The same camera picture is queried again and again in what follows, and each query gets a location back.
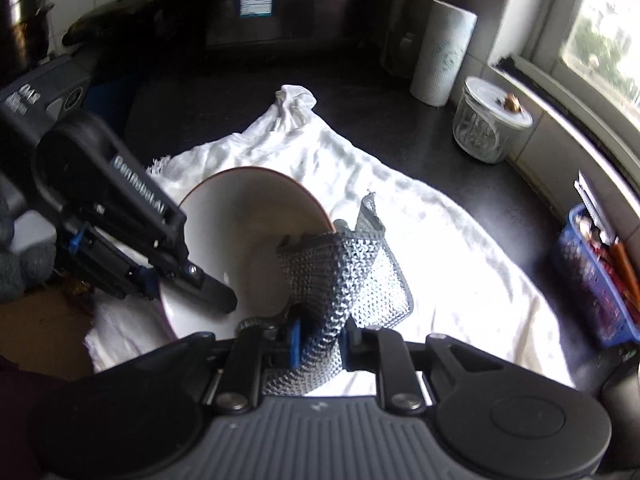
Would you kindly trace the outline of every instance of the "white cloth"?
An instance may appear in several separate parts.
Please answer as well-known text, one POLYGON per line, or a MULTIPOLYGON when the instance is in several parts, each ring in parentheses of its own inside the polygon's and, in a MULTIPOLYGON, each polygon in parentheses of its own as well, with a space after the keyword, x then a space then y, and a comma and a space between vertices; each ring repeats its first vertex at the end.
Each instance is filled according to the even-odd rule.
MULTIPOLYGON (((330 217, 353 226, 361 198, 376 194, 386 239, 414 296, 414 312, 396 330, 423 342, 445 333, 495 356, 571 385, 559 344, 558 321, 544 297, 461 207, 447 196, 394 171, 334 132, 312 108, 316 99, 301 86, 285 85, 276 102, 243 134, 157 163, 150 171, 176 202, 208 176, 236 166, 263 166, 293 177, 330 217)), ((87 335, 101 370, 167 342, 157 318, 147 329, 145 308, 106 300, 87 335), (135 322, 131 310, 136 309, 135 322)), ((375 391, 372 374, 343 371, 314 394, 355 395, 375 391)))

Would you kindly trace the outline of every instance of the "metal mesh scrubber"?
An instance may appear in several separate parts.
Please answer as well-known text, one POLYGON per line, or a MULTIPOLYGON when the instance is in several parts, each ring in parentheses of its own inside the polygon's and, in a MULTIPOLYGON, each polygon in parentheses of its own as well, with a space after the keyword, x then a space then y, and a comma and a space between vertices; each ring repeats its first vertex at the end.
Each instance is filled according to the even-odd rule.
MULTIPOLYGON (((414 300, 385 241, 372 194, 362 200, 353 231, 335 222, 337 233, 278 249, 291 288, 291 303, 300 304, 312 321, 295 370, 268 370, 263 392, 300 396, 315 390, 342 370, 338 334, 349 316, 356 324, 391 328, 408 316, 414 300)), ((278 317, 247 324, 273 324, 278 317)))

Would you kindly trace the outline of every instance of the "bowl rim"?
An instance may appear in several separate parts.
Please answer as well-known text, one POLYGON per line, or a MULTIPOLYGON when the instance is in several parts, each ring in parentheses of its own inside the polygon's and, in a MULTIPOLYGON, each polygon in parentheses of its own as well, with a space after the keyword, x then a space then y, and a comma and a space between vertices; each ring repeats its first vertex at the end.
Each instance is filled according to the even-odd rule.
POLYGON ((326 224, 327 224, 329 230, 332 233, 336 232, 334 223, 331 221, 331 218, 329 217, 329 214, 327 213, 326 209, 324 209, 324 207, 322 206, 320 201, 306 187, 304 187, 302 184, 300 184, 297 180, 291 178, 289 175, 286 175, 286 174, 281 173, 281 172, 276 171, 276 170, 272 170, 271 168, 263 168, 261 166, 236 166, 234 168, 228 168, 228 170, 219 171, 217 173, 214 173, 213 175, 209 175, 203 181, 200 181, 199 183, 197 183, 195 186, 193 186, 190 189, 190 191, 183 197, 183 199, 180 200, 180 203, 178 204, 178 207, 182 207, 182 205, 184 204, 185 200, 188 199, 188 197, 191 195, 191 193, 194 193, 200 186, 202 186, 203 184, 205 184, 209 180, 212 180, 212 179, 216 178, 217 176, 221 176, 221 175, 226 174, 226 173, 231 173, 233 171, 240 171, 240 170, 265 171, 267 173, 271 173, 271 174, 275 174, 277 176, 280 176, 284 180, 289 180, 290 182, 294 183, 296 186, 298 186, 318 206, 318 209, 322 212, 322 216, 326 220, 326 224))
MULTIPOLYGON (((191 188, 191 190, 183 197, 183 199, 180 200, 180 203, 178 204, 178 206, 180 208, 182 208, 182 205, 184 204, 184 201, 187 200, 187 198, 192 193, 194 193, 200 186, 202 186, 203 184, 205 184, 209 180, 212 180, 212 179, 214 179, 217 176, 220 176, 222 174, 231 173, 233 171, 239 171, 239 170, 266 171, 268 173, 276 174, 277 176, 282 177, 284 180, 289 180, 290 182, 296 184, 296 186, 298 186, 318 206, 318 209, 322 212, 322 216, 324 217, 324 220, 326 220, 326 225, 328 227, 328 232, 332 232, 332 233, 337 232, 337 230, 335 228, 335 225, 331 221, 331 218, 329 217, 329 214, 327 213, 327 211, 324 209, 324 207, 322 206, 320 201, 306 187, 304 187, 297 180, 291 178, 287 174, 281 173, 281 172, 276 171, 276 170, 272 170, 270 168, 263 168, 261 166, 236 166, 234 168, 228 168, 228 170, 219 171, 218 173, 214 173, 212 175, 209 175, 207 178, 205 178, 204 180, 200 181, 195 186, 193 186, 193 188, 191 188)), ((159 298, 158 298, 158 300, 160 301, 160 306, 162 307, 161 313, 162 313, 162 317, 164 318, 165 329, 168 331, 168 335, 171 336, 174 341, 177 341, 180 338, 178 337, 177 333, 175 332, 175 329, 174 329, 173 325, 169 321, 169 316, 167 315, 167 310, 166 310, 166 307, 165 307, 165 304, 164 304, 164 293, 162 291, 162 288, 163 288, 162 280, 159 280, 159 283, 158 283, 159 298)))

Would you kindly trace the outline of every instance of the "jar lid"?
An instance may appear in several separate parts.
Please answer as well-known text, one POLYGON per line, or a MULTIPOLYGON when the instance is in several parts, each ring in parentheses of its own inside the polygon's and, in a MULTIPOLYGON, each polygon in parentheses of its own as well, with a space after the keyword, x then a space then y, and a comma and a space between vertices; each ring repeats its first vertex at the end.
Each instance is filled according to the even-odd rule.
POLYGON ((502 103, 508 94, 502 88, 473 76, 466 78, 465 86, 471 97, 487 108, 501 123, 516 130, 524 130, 533 124, 531 114, 523 107, 520 107, 519 112, 504 109, 502 103))

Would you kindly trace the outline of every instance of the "white bowl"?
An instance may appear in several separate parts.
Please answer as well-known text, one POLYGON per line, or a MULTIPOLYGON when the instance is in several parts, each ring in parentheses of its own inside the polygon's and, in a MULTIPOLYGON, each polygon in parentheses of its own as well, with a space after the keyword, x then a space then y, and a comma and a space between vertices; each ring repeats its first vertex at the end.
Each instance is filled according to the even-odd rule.
POLYGON ((286 175, 244 167, 217 173, 182 200, 187 215, 184 240, 189 259, 229 285, 238 307, 222 314, 211 304, 161 282, 160 297, 177 338, 213 332, 216 339, 236 336, 238 324, 253 316, 274 316, 289 299, 276 247, 287 235, 319 235, 334 226, 318 200, 286 175))

